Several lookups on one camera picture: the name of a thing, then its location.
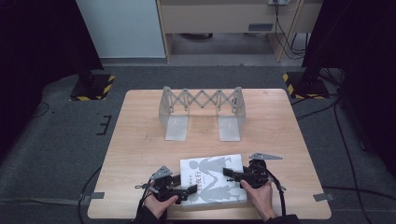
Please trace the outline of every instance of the gray carpet floor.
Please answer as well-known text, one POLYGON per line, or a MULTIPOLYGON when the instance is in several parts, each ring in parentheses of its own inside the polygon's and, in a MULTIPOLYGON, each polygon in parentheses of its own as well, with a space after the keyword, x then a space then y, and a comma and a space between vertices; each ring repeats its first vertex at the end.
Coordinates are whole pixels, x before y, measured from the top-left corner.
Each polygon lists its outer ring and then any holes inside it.
MULTIPOLYGON (((78 200, 84 184, 105 158, 128 90, 159 90, 165 85, 172 89, 228 89, 237 86, 243 89, 286 89, 282 75, 299 68, 242 65, 128 66, 107 67, 106 70, 116 78, 107 98, 102 101, 69 101, 77 76, 63 78, 44 89, 43 103, 37 107, 34 117, 0 167, 0 200, 78 200), (111 121, 106 134, 98 135, 104 130, 101 123, 107 121, 105 116, 111 116, 111 121)), ((336 92, 333 84, 326 82, 326 85, 331 93, 336 92)), ((293 110, 296 118, 300 118, 331 105, 336 99, 337 96, 301 102, 290 99, 290 103, 295 103, 293 110)), ((367 217, 372 223, 396 223, 396 180, 374 152, 361 150, 360 139, 345 109, 337 106, 336 113, 359 188, 393 197, 361 192, 361 203, 367 217)), ((333 107, 299 119, 299 125, 322 186, 354 189, 350 161, 333 107)), ((96 180, 97 176, 89 183, 86 194, 93 192, 96 180)), ((356 190, 324 190, 335 197, 329 202, 332 217, 328 220, 302 220, 302 223, 369 223, 361 211, 356 190)), ((86 215, 87 209, 87 205, 81 207, 85 223, 126 222, 92 220, 86 215)), ((79 223, 78 210, 75 205, 0 203, 0 223, 79 223)))

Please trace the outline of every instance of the book cover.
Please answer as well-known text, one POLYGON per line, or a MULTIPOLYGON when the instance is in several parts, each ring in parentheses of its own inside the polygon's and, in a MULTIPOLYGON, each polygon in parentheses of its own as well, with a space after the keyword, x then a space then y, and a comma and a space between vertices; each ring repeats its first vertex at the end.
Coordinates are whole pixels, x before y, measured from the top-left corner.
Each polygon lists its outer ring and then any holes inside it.
POLYGON ((245 203, 247 193, 239 183, 227 181, 223 168, 243 171, 241 155, 195 158, 180 161, 181 187, 198 185, 198 191, 181 202, 187 206, 208 206, 222 203, 245 203))

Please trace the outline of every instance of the human hand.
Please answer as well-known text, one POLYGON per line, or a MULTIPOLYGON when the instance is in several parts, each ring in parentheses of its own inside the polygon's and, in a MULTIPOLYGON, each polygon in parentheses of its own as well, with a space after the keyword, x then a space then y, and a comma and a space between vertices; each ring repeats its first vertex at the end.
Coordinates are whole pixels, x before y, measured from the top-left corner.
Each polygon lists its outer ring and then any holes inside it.
POLYGON ((166 210, 166 208, 168 208, 169 206, 174 204, 177 201, 177 199, 178 199, 178 197, 177 197, 177 195, 175 195, 165 202, 160 202, 154 197, 152 191, 149 190, 148 197, 144 201, 144 205, 151 211, 151 213, 157 219, 160 219, 160 217, 163 215, 163 212, 166 210))
POLYGON ((241 180, 240 183, 264 222, 270 217, 276 217, 272 206, 273 189, 271 182, 265 183, 259 189, 252 188, 245 180, 241 180))

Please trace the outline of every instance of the dark curtain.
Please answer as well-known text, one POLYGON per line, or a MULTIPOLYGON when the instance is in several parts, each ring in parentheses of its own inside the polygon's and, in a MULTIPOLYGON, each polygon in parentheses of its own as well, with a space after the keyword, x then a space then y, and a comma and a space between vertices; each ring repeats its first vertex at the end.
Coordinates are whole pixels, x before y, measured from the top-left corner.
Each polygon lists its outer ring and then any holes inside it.
POLYGON ((1 158, 41 101, 43 88, 103 69, 74 0, 0 0, 1 158))
POLYGON ((358 132, 396 176, 396 2, 324 0, 303 67, 342 68, 358 132))

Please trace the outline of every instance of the power strip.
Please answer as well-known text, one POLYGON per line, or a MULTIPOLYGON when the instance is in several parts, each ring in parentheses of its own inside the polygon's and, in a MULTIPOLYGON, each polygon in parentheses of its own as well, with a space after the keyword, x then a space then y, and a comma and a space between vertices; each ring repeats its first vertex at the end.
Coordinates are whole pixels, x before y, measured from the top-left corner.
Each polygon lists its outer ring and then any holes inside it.
POLYGON ((278 4, 279 6, 286 6, 290 4, 290 0, 268 0, 268 5, 275 5, 278 4))

